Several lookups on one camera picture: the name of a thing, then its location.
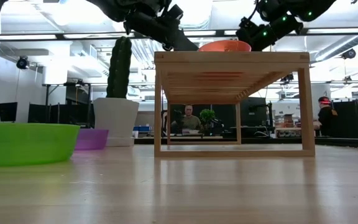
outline cactus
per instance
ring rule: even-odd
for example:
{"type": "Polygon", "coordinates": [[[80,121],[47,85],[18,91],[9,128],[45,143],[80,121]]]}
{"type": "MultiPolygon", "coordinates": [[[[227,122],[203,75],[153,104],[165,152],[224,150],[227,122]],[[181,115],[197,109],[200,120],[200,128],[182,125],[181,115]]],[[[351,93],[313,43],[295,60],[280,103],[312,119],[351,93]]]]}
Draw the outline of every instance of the cactus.
{"type": "Polygon", "coordinates": [[[107,98],[126,98],[131,66],[132,43],[127,37],[121,37],[111,52],[109,78],[107,79],[107,98]]]}

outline plastic bowl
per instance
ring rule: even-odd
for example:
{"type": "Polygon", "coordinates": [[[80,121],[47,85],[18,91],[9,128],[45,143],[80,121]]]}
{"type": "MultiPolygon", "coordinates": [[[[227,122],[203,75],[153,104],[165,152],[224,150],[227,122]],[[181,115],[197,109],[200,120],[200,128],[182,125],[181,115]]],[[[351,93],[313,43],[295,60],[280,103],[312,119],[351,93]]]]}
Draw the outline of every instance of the plastic bowl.
{"type": "Polygon", "coordinates": [[[108,134],[109,130],[80,129],[75,150],[104,149],[106,147],[108,134]]]}
{"type": "Polygon", "coordinates": [[[219,40],[208,43],[200,49],[200,52],[250,52],[251,46],[240,40],[219,40]]]}
{"type": "Polygon", "coordinates": [[[66,124],[0,123],[0,166],[69,160],[79,129],[66,124]]]}

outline green bowl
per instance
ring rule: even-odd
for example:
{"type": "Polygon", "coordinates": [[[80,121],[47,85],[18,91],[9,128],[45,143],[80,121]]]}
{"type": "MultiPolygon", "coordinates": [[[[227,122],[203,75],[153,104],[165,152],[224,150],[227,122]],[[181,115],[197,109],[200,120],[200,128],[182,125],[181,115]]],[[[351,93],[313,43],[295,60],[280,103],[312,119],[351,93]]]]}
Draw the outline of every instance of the green bowl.
{"type": "Polygon", "coordinates": [[[79,130],[65,124],[0,123],[0,166],[69,160],[79,130]]]}

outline potted plant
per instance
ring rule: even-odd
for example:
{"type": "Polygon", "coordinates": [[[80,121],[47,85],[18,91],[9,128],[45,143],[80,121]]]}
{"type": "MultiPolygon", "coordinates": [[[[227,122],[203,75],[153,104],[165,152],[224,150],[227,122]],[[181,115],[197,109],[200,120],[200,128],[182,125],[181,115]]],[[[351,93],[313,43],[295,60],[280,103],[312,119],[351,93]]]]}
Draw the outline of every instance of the potted plant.
{"type": "Polygon", "coordinates": [[[209,109],[203,109],[200,113],[200,120],[202,127],[202,132],[205,136],[209,136],[212,132],[211,122],[215,118],[215,111],[209,109]]]}
{"type": "Polygon", "coordinates": [[[95,128],[108,129],[107,146],[133,146],[139,103],[127,100],[132,43],[127,37],[116,41],[112,49],[107,95],[94,101],[95,128]]]}

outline orange bowl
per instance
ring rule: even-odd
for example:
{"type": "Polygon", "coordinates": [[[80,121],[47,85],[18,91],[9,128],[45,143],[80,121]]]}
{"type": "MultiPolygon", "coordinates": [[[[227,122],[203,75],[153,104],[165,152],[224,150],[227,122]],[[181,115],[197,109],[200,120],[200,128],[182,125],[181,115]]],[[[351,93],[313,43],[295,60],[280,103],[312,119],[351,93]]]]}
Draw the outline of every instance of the orange bowl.
{"type": "Polygon", "coordinates": [[[251,46],[240,40],[219,40],[206,44],[198,49],[205,52],[230,52],[243,51],[250,52],[251,46]]]}

